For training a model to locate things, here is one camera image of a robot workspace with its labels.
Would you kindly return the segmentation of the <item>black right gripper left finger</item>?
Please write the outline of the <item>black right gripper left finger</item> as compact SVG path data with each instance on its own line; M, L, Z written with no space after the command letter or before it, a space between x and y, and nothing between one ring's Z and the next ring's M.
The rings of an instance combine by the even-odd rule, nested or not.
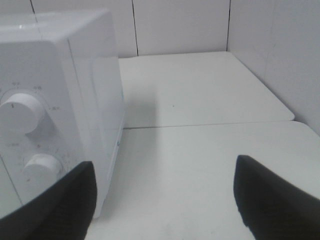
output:
M94 165L83 161L0 220L2 240L83 240L97 204Z

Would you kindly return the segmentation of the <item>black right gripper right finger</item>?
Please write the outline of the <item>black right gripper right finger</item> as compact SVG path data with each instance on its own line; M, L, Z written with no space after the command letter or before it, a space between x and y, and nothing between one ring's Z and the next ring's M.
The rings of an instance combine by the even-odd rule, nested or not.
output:
M320 200L249 155L236 159L233 195L257 240L318 240Z

